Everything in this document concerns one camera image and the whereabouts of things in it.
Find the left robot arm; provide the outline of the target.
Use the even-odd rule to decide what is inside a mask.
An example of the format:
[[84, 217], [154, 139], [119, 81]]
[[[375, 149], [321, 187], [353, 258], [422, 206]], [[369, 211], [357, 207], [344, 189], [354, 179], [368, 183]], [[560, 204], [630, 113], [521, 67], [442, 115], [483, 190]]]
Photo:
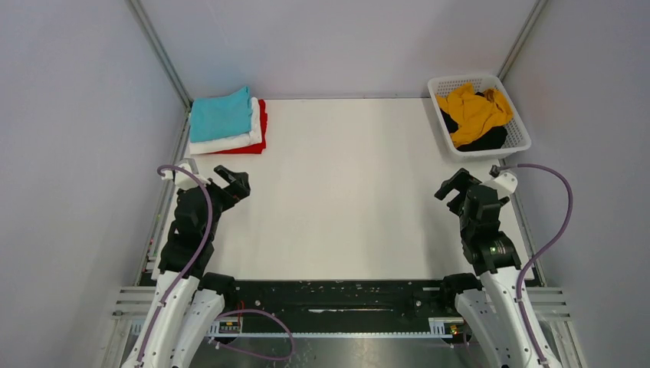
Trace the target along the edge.
[[124, 367], [187, 367], [214, 319], [235, 310], [233, 278], [206, 271], [223, 212], [251, 193], [249, 175], [222, 165], [221, 187], [201, 176], [192, 160], [157, 173], [177, 188], [176, 209], [159, 256], [153, 301]]

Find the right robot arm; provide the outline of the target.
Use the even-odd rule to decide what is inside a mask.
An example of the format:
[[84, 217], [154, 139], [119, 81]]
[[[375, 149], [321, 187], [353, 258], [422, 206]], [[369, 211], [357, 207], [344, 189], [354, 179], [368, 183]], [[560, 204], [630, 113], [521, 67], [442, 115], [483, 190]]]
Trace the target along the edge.
[[463, 318], [491, 367], [560, 367], [544, 336], [524, 283], [514, 243], [501, 231], [501, 209], [517, 188], [516, 176], [491, 170], [486, 182], [464, 168], [442, 182], [435, 197], [459, 219], [463, 254], [473, 273], [443, 278], [441, 309]]

